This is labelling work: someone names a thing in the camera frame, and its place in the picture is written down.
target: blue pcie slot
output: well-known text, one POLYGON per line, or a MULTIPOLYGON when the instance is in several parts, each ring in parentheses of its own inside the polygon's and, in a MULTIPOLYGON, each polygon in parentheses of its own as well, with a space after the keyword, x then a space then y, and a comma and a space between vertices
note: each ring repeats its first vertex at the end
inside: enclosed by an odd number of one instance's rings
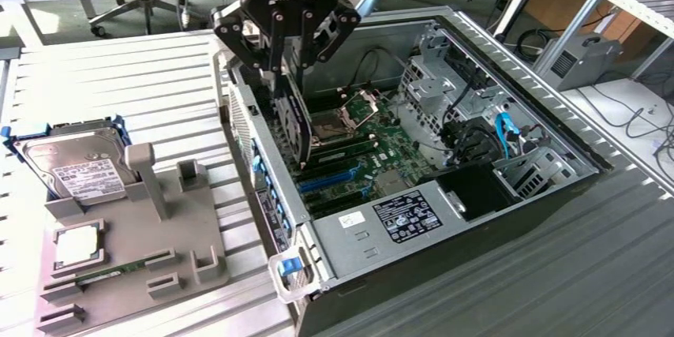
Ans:
POLYGON ((356 177, 356 172, 360 170, 360 163, 348 171, 344 171, 340 174, 331 175, 327 178, 318 179, 316 181, 311 181, 308 183, 299 185, 299 192, 308 193, 316 189, 322 189, 323 187, 328 187, 330 185, 335 185, 336 183, 348 182, 356 177))

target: sticker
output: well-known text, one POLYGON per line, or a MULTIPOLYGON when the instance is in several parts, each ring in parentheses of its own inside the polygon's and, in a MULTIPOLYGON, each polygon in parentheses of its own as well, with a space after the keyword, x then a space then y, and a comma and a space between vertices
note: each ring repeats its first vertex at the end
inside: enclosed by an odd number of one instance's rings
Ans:
POLYGON ((366 222, 366 216, 362 215, 360 211, 352 212, 348 215, 339 217, 339 223, 342 224, 342 228, 344 229, 364 222, 366 222))
POLYGON ((75 200, 92 199, 124 191, 123 180, 109 159, 56 167, 53 173, 75 200))
POLYGON ((394 197, 372 208, 391 240, 398 244, 442 226, 419 191, 394 197))
POLYGON ((346 152, 342 152, 342 153, 338 153, 338 154, 332 154, 327 157, 323 157, 323 158, 319 158, 318 159, 318 162, 326 162, 326 161, 332 161, 334 159, 338 159, 338 158, 342 158, 344 155, 347 155, 346 152))

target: metal workbench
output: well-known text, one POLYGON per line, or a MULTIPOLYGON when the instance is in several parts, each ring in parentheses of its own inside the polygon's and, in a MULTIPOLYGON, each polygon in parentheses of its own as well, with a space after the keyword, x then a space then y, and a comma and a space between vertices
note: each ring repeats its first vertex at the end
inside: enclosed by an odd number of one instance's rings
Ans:
POLYGON ((450 20, 615 170, 531 233, 320 337, 671 335, 671 194, 629 147, 591 118, 586 124, 571 116, 582 109, 513 64, 514 54, 466 15, 450 20))
MULTIPOLYGON (((24 49, 8 69, 3 124, 51 123, 113 113, 135 143, 152 142, 156 170, 194 157, 207 165, 226 246, 228 284, 131 316, 93 335, 292 336, 267 255, 222 133, 208 65, 210 33, 178 33, 24 49)), ((45 189, 15 157, 0 155, 0 335, 32 335, 45 189)))
MULTIPOLYGON (((513 65, 513 54, 463 15, 454 15, 452 21, 502 67, 510 67, 513 76, 537 79, 530 70, 513 65)), ((21 61, 11 64, 12 95, 5 98, 5 108, 16 116, 9 122, 32 112, 56 117, 56 110, 27 107, 33 98, 32 86, 59 83, 64 98, 71 99, 67 104, 76 102, 75 88, 68 92, 64 77, 57 76, 63 74, 73 83, 84 83, 77 90, 89 94, 89 109, 116 110, 127 116, 135 138, 156 142, 160 167, 179 157, 196 156, 210 168, 212 191, 222 206, 227 264, 235 271, 232 282, 202 297, 95 331, 97 335, 294 333, 290 314, 275 300, 264 273, 266 257, 252 216, 246 203, 235 201, 242 190, 232 174, 227 174, 235 172, 227 169, 232 161, 227 142, 215 132, 215 122, 208 122, 215 108, 207 82, 206 38, 207 34, 200 33, 176 34, 44 47, 25 50, 21 61), (136 50, 152 52, 131 54, 136 50), (35 62, 27 61, 32 54, 35 62), (75 64, 77 58, 85 59, 77 61, 77 67, 68 67, 65 62, 75 64), (138 59, 148 62, 132 63, 138 59), (12 81, 16 75, 21 78, 12 81)), ((587 126, 569 116, 569 109, 582 110, 562 96, 551 96, 538 79, 523 83, 615 170, 523 238, 322 335, 655 336, 674 331, 671 195, 643 173, 642 163, 629 158, 626 148, 611 145, 610 137, 593 131, 601 130, 599 125, 587 126)), ((19 199, 28 201, 23 193, 27 182, 35 180, 15 176, 20 170, 8 160, 1 163, 3 173, 11 175, 0 182, 0 193, 7 194, 0 197, 0 209, 8 214, 0 221, 0 236, 13 235, 0 245, 0 265, 8 267, 0 271, 0 334, 15 336, 27 335, 32 328, 37 271, 32 235, 41 227, 35 220, 43 217, 43 211, 36 200, 31 207, 12 208, 19 199), (20 259, 8 258, 19 251, 20 259)))

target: motherboard chip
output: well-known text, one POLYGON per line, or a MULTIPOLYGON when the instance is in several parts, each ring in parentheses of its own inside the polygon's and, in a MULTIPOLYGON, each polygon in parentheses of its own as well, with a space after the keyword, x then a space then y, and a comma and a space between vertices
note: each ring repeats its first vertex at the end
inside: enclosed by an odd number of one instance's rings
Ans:
POLYGON ((384 171, 376 176, 376 186, 387 196, 410 188, 395 169, 384 171))

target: chair wheel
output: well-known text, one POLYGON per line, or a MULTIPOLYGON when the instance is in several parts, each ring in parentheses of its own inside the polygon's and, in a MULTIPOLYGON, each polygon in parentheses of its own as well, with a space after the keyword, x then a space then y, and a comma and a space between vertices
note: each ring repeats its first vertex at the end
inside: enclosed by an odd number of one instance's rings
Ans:
POLYGON ((105 28, 101 27, 100 25, 96 25, 95 27, 92 27, 92 34, 96 37, 104 37, 105 36, 105 28))

